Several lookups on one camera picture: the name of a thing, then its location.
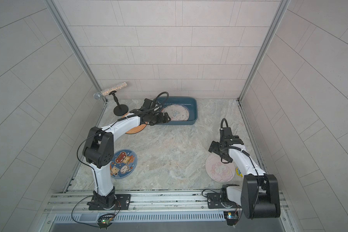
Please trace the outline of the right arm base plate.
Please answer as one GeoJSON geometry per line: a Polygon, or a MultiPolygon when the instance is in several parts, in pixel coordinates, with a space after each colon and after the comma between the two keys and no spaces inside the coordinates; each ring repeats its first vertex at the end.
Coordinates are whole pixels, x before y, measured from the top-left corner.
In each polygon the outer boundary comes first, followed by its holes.
{"type": "Polygon", "coordinates": [[[208,192],[205,194],[209,209],[238,209],[241,208],[237,203],[225,200],[221,193],[208,192]]]}

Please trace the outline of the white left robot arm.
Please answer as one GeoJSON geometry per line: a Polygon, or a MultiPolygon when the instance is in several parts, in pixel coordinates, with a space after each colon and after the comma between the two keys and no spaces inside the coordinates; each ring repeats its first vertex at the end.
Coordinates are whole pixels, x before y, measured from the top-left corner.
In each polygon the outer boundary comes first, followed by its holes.
{"type": "Polygon", "coordinates": [[[163,105],[169,97],[159,100],[145,99],[141,108],[133,109],[126,116],[102,128],[93,127],[85,140],[82,154],[84,164],[92,169],[94,192],[90,206],[111,209],[116,204],[115,187],[110,175],[110,162],[114,156],[114,142],[129,130],[140,125],[157,125],[171,121],[168,113],[163,113],[163,105]]]}

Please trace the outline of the pink unicorn round coaster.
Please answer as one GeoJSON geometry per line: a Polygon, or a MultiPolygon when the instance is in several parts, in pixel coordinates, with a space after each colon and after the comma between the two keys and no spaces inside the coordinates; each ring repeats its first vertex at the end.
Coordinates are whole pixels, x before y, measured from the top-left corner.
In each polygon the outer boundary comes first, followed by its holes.
{"type": "Polygon", "coordinates": [[[215,154],[208,156],[205,168],[209,177],[218,183],[227,183],[235,176],[235,166],[232,163],[223,163],[215,154]]]}

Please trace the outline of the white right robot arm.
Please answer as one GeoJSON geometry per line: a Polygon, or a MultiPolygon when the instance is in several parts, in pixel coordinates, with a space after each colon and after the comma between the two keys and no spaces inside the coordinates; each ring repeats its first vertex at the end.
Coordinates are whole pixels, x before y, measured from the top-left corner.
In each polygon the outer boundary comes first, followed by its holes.
{"type": "Polygon", "coordinates": [[[220,140],[213,141],[209,152],[220,157],[223,164],[234,164],[243,175],[242,186],[223,185],[220,202],[225,207],[241,206],[246,218],[280,217],[278,180],[267,174],[246,151],[244,142],[232,134],[229,126],[221,126],[220,140]]]}

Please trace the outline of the blue toast cartoon coaster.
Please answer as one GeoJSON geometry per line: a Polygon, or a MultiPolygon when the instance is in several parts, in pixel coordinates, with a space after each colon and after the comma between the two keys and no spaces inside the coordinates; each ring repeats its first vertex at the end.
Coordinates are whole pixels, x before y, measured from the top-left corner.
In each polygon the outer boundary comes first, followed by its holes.
{"type": "Polygon", "coordinates": [[[110,162],[110,174],[114,179],[122,179],[130,175],[137,167],[138,157],[129,149],[115,152],[110,162]]]}

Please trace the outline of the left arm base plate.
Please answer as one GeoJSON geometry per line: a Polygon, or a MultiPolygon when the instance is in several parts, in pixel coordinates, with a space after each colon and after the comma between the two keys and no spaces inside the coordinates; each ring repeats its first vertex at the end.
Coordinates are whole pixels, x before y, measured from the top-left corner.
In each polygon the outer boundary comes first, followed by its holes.
{"type": "Polygon", "coordinates": [[[89,210],[128,210],[130,200],[130,194],[100,196],[94,193],[87,205],[89,206],[89,210]]]}

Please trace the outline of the orange round coaster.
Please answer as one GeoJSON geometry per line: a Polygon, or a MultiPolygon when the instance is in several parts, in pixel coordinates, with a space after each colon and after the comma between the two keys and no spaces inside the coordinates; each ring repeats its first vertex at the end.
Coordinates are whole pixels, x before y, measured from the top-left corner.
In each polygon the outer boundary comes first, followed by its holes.
{"type": "Polygon", "coordinates": [[[141,132],[147,125],[146,124],[142,124],[142,125],[139,125],[135,128],[132,128],[131,130],[127,131],[126,134],[136,134],[136,133],[139,133],[141,132]]]}

